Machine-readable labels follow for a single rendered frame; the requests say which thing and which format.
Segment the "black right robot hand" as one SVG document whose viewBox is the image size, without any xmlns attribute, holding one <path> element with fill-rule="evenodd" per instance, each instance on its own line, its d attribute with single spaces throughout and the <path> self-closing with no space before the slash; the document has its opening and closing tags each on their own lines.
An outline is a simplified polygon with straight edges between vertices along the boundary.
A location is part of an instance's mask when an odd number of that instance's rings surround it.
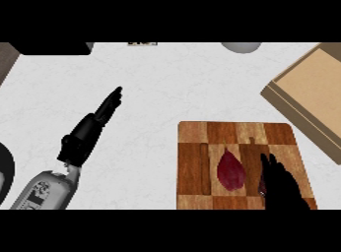
<svg viewBox="0 0 341 252">
<path fill-rule="evenodd" d="M 298 182 L 273 154 L 261 155 L 262 174 L 259 192 L 270 211 L 308 211 L 310 206 L 301 197 Z"/>
</svg>

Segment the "brown wooden cutting board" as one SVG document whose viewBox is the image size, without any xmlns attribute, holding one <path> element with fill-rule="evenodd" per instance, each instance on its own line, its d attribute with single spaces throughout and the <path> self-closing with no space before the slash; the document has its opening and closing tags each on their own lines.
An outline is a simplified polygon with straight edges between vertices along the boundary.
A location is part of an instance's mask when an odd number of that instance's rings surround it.
<svg viewBox="0 0 341 252">
<path fill-rule="evenodd" d="M 224 153 L 243 164 L 246 181 L 227 190 L 216 178 Z M 298 182 L 301 196 L 316 209 L 292 126 L 286 123 L 182 121 L 178 125 L 177 207 L 187 210 L 261 210 L 261 156 L 273 155 Z"/>
</svg>

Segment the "black appliance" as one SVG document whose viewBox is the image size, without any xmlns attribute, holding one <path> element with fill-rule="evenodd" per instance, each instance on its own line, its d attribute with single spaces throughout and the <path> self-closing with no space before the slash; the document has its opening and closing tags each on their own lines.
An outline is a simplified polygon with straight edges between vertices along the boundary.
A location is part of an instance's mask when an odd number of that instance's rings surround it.
<svg viewBox="0 0 341 252">
<path fill-rule="evenodd" d="M 92 42 L 12 42 L 24 55 L 89 55 Z"/>
</svg>

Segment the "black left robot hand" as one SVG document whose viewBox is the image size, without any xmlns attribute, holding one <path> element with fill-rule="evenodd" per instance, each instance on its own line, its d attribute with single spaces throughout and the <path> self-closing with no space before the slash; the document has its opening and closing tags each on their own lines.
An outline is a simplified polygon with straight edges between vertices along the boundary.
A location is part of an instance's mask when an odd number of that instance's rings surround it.
<svg viewBox="0 0 341 252">
<path fill-rule="evenodd" d="M 122 87 L 114 89 L 97 111 L 83 117 L 71 132 L 61 139 L 57 159 L 73 166 L 83 165 L 94 151 L 102 129 L 122 104 L 122 90 Z"/>
</svg>

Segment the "tan cardboard box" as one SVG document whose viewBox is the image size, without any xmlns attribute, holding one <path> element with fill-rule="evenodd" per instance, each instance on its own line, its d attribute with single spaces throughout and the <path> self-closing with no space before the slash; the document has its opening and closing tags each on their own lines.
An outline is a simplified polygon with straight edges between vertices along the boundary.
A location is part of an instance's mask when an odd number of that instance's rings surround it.
<svg viewBox="0 0 341 252">
<path fill-rule="evenodd" d="M 320 42 L 271 80 L 261 96 L 341 164 L 341 42 Z"/>
</svg>

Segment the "grey round object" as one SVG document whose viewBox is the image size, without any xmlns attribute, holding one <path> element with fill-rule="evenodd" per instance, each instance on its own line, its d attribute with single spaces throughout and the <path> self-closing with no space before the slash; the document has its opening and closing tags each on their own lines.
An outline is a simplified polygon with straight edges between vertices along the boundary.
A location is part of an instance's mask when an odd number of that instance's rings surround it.
<svg viewBox="0 0 341 252">
<path fill-rule="evenodd" d="M 224 42 L 221 44 L 230 51 L 246 54 L 252 53 L 261 46 L 261 42 Z"/>
</svg>

